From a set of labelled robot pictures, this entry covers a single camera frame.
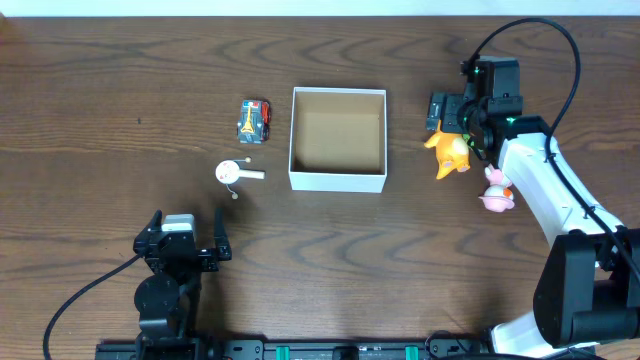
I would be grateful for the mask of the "white pellet drum toy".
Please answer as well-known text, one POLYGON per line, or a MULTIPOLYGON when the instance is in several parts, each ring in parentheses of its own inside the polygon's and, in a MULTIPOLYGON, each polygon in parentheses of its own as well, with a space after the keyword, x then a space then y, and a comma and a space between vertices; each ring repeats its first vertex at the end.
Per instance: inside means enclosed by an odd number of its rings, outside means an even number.
POLYGON ((239 179, 256 179, 264 180, 266 173, 261 170, 247 170, 240 167, 240 163, 251 163, 251 157, 245 157, 244 159, 236 160, 224 160, 220 162, 215 168, 215 177, 221 183, 224 184, 226 189, 231 193, 231 198, 237 200, 239 195, 231 189, 231 185, 236 183, 239 179))

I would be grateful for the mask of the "grey toy car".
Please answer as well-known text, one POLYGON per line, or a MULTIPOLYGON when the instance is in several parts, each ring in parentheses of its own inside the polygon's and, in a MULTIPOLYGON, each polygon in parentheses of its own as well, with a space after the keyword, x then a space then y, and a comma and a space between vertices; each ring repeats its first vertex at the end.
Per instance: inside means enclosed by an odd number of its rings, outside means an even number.
POLYGON ((266 100, 244 100, 237 121, 237 138, 240 143, 262 144, 270 136, 271 108, 266 100))

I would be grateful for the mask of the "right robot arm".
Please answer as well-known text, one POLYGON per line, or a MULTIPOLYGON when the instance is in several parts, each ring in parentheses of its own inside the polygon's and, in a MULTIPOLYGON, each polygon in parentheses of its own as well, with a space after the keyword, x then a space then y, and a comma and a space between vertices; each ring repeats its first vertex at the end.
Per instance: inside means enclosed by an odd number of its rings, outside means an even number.
POLYGON ((439 178, 486 161, 480 199, 494 212, 518 190, 549 243, 533 309, 489 332, 490 352, 548 358, 639 335, 639 232, 604 209, 561 155, 546 121, 524 115, 516 97, 435 93, 426 147, 439 178))

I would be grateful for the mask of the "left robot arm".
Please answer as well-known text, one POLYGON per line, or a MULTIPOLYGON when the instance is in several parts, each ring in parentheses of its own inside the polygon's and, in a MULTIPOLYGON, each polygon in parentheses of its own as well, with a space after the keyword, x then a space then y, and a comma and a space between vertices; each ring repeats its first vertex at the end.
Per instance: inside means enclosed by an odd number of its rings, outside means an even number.
POLYGON ((232 259, 220 209, 215 211, 213 239, 213 247, 199 249, 194 216, 163 216, 161 211, 134 239, 134 253, 152 271, 134 295, 141 330, 135 342, 137 359, 223 357, 219 342, 195 331, 202 275, 217 272, 221 262, 232 259))

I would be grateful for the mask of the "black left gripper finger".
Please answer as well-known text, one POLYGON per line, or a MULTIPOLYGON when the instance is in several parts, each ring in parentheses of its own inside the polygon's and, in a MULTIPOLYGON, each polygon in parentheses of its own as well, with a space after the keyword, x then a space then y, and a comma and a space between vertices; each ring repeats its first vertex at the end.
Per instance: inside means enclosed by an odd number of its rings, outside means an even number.
POLYGON ((162 211, 157 210, 152 216, 151 220, 145 226, 145 228, 141 231, 142 238, 150 238, 155 233, 161 232, 162 226, 162 211))
POLYGON ((232 259, 232 249, 223 220, 223 210, 221 208, 217 208, 214 220, 214 243, 216 255, 219 261, 230 261, 232 259))

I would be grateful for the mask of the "orange duck toy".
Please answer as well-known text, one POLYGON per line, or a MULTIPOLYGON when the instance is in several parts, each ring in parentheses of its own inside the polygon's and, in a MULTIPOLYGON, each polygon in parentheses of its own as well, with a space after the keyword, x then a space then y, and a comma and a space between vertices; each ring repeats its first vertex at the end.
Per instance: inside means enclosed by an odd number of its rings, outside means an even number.
POLYGON ((435 133, 424 143, 424 147, 435 149, 438 171, 436 179, 440 180, 452 171, 466 172, 470 166, 469 147, 464 137, 457 133, 445 133, 438 122, 435 133))

